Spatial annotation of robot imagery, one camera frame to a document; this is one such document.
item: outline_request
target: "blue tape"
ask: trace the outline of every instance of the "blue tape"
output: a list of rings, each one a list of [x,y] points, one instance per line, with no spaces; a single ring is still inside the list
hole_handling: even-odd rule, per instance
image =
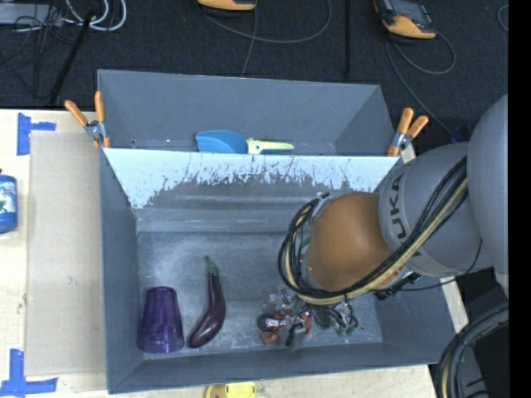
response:
[[[30,132],[33,130],[55,131],[55,123],[40,122],[32,124],[32,118],[18,113],[17,155],[30,153]]]
[[[12,349],[9,352],[9,379],[2,381],[0,396],[25,398],[26,394],[55,392],[57,377],[47,381],[26,381],[24,377],[24,352]]]

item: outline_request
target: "gray bin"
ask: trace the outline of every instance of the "gray bin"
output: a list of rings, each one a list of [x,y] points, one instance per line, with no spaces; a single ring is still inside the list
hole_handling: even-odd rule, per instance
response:
[[[264,345],[256,319],[282,285],[280,243],[318,192],[375,192],[399,163],[377,85],[100,70],[112,148],[100,154],[110,393],[438,362],[454,335],[438,288],[354,302],[350,337],[313,327],[292,352]],[[289,141],[282,155],[199,153],[195,133]],[[185,337],[207,301],[204,255],[221,272],[222,331],[170,354],[136,344],[146,291],[173,287]],[[435,280],[422,280],[422,286]]]

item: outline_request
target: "blue container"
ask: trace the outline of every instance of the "blue container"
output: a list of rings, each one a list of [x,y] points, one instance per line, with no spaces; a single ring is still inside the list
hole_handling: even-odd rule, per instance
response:
[[[17,225],[17,180],[0,175],[0,234],[15,230]]]

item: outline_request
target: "yellow handle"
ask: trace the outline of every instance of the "yellow handle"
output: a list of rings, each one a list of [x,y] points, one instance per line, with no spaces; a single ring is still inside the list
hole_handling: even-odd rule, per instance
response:
[[[246,141],[247,141],[247,152],[250,153],[251,155],[259,155],[265,150],[282,152],[282,151],[291,150],[295,148],[293,144],[282,143],[282,142],[269,142],[266,140],[257,140],[256,138],[248,138]]]
[[[407,135],[411,136],[411,138],[415,138],[426,126],[426,124],[428,124],[428,121],[429,119],[427,116],[419,116],[412,126],[407,130]]]
[[[98,116],[98,121],[105,121],[105,110],[103,107],[103,100],[101,99],[101,92],[96,91],[94,94],[94,106],[96,109],[96,115]]]
[[[65,100],[65,108],[67,108],[69,112],[74,115],[74,118],[76,118],[76,121],[80,123],[81,127],[85,127],[89,123],[89,120],[83,115],[83,113],[77,107],[77,104],[75,104],[72,100]]]
[[[413,109],[411,108],[404,108],[402,111],[402,117],[400,118],[400,122],[398,123],[397,131],[399,133],[405,134],[407,133],[407,130],[409,129],[409,126],[412,123],[413,120]]]

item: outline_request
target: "purple cup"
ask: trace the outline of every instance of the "purple cup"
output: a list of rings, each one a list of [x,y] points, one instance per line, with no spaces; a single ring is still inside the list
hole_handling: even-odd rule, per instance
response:
[[[166,354],[183,347],[183,320],[177,293],[172,288],[161,286],[148,290],[138,344],[143,351]]]

